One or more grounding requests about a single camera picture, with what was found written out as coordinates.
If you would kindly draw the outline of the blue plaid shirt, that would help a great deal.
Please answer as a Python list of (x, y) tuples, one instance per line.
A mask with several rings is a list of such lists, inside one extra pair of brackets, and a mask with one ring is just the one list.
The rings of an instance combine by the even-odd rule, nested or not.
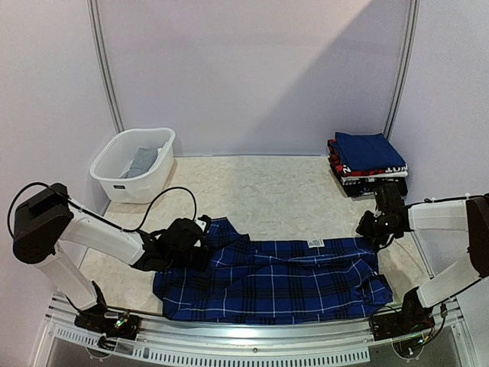
[(290, 325), (369, 317), (392, 302), (377, 254), (362, 237), (254, 241), (212, 221), (205, 271), (170, 268), (153, 293), (169, 320)]

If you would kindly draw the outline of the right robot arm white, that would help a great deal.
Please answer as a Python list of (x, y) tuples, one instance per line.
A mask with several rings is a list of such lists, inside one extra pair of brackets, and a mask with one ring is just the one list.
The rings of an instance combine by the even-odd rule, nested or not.
[(374, 250), (411, 234), (434, 272), (403, 297), (395, 317), (401, 333), (411, 333), (434, 306), (453, 298), (488, 276), (488, 196), (464, 195), (406, 204), (394, 183), (374, 191), (375, 211), (361, 217), (357, 234)]

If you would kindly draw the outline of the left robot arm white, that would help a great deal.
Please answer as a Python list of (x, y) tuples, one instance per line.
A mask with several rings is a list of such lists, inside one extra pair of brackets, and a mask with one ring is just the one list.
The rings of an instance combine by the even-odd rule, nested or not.
[[(206, 267), (211, 251), (204, 238), (212, 225), (206, 215), (177, 218), (167, 228), (153, 232), (141, 226), (126, 229), (87, 209), (62, 183), (32, 182), (20, 192), (34, 187), (39, 192), (25, 201), (16, 194), (8, 208), (13, 254), (45, 275), (98, 332), (108, 331), (114, 317), (105, 309), (96, 283), (80, 271), (84, 253), (97, 251), (143, 272), (171, 267), (201, 271)], [(80, 248), (83, 254), (75, 258), (68, 245)]]

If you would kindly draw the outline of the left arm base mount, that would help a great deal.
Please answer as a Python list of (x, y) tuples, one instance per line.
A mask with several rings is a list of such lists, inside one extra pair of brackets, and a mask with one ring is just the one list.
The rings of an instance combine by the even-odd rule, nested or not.
[(97, 347), (114, 351), (120, 339), (136, 340), (141, 318), (128, 310), (115, 312), (96, 304), (88, 310), (77, 310), (74, 325), (100, 334)]

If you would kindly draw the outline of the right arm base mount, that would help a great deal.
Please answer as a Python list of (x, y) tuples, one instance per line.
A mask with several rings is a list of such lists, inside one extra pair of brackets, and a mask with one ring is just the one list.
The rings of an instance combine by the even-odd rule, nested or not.
[(441, 302), (442, 323), (436, 328), (433, 307), (423, 307), (417, 291), (416, 287), (403, 296), (400, 310), (387, 306), (391, 313), (372, 314), (369, 319), (374, 340), (392, 339), (394, 352), (404, 359), (417, 357), (425, 346), (434, 341), (444, 328), (448, 315), (446, 304)]

